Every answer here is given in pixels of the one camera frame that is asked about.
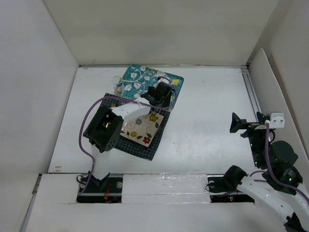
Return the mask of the clear drinking glass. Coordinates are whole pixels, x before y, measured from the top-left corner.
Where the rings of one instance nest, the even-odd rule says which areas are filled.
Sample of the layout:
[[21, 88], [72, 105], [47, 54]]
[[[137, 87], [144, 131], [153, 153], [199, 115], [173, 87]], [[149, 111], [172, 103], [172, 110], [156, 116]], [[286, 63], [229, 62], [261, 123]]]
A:
[[122, 97], [124, 93], [124, 83], [123, 79], [120, 76], [114, 76], [112, 78], [112, 85], [114, 89], [114, 94]]

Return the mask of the aluminium frame rail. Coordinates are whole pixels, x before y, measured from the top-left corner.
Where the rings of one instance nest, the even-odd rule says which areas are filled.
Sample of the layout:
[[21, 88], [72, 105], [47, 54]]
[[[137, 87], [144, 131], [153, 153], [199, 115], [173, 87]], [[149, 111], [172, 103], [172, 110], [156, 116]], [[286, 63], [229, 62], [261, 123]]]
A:
[[242, 74], [242, 77], [243, 77], [243, 80], [244, 80], [244, 84], [245, 84], [245, 87], [246, 87], [246, 90], [247, 90], [247, 93], [248, 93], [248, 96], [249, 96], [249, 101], [251, 103], [251, 106], [252, 106], [252, 109], [253, 109], [253, 112], [254, 112], [254, 116], [255, 116], [256, 120], [258, 120], [256, 113], [257, 112], [261, 113], [262, 111], [261, 111], [261, 108], [260, 108], [260, 104], [259, 104], [256, 92], [254, 90], [254, 86], [253, 86], [253, 83], [252, 83], [252, 80], [251, 80], [251, 76], [250, 76], [248, 67], [245, 66], [245, 65], [242, 65], [240, 70], [241, 70], [241, 74]]

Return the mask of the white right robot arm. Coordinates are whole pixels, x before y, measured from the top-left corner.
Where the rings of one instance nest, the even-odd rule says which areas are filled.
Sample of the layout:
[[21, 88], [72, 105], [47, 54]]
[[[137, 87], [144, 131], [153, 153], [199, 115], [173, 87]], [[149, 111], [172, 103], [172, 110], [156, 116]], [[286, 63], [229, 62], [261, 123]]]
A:
[[223, 176], [229, 190], [238, 190], [262, 204], [275, 214], [288, 232], [307, 232], [309, 230], [309, 193], [303, 177], [294, 166], [298, 156], [292, 146], [285, 141], [271, 142], [269, 135], [285, 125], [283, 113], [264, 115], [256, 113], [257, 122], [247, 122], [232, 114], [230, 133], [245, 132], [242, 138], [250, 142], [253, 162], [261, 169], [266, 183], [277, 191], [278, 199], [238, 166], [231, 166]]

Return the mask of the square floral plate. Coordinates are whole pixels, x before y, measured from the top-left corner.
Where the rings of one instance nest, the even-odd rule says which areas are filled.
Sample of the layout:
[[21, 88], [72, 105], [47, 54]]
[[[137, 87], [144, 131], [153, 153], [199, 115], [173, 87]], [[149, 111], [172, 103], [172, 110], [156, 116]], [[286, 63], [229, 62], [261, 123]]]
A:
[[149, 147], [163, 123], [163, 119], [164, 116], [159, 113], [137, 117], [124, 124], [120, 135], [144, 147]]

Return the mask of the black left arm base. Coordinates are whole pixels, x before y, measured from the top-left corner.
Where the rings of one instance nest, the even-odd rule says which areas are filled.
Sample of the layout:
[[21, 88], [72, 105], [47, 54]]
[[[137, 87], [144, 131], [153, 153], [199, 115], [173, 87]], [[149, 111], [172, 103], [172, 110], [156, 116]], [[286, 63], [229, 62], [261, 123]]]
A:
[[120, 203], [122, 201], [123, 175], [108, 174], [102, 180], [93, 175], [87, 186], [88, 176], [78, 175], [78, 203]]

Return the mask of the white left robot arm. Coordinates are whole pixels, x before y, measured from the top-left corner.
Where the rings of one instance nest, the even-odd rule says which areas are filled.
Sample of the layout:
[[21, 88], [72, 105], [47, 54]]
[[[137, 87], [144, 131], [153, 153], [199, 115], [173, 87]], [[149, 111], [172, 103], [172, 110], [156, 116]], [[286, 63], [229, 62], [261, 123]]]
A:
[[171, 109], [174, 104], [170, 103], [170, 100], [172, 95], [176, 94], [171, 82], [161, 77], [154, 87], [148, 87], [147, 92], [135, 100], [124, 99], [124, 104], [114, 108], [98, 108], [84, 135], [94, 147], [91, 153], [85, 152], [92, 160], [91, 170], [85, 181], [87, 186], [102, 190], [108, 185], [110, 173], [107, 167], [97, 167], [97, 156], [116, 146], [123, 125], [143, 115], [156, 115], [160, 110]]

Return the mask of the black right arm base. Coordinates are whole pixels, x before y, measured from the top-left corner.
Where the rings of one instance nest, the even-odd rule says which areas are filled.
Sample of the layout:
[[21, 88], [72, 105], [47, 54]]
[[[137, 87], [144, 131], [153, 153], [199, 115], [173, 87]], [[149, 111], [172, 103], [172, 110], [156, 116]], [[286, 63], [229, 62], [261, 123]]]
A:
[[205, 190], [210, 193], [211, 203], [255, 203], [250, 196], [237, 189], [229, 189], [222, 176], [207, 176]]

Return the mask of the teal floral tray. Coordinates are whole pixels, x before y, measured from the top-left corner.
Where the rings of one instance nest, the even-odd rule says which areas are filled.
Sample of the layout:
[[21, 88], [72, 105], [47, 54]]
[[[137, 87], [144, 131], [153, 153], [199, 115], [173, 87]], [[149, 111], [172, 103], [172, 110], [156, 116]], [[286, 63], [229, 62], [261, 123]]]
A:
[[155, 87], [158, 78], [161, 76], [171, 81], [178, 96], [184, 82], [183, 77], [145, 66], [131, 64], [122, 77], [124, 84], [123, 97], [135, 100], [141, 94], [146, 93], [148, 87]]

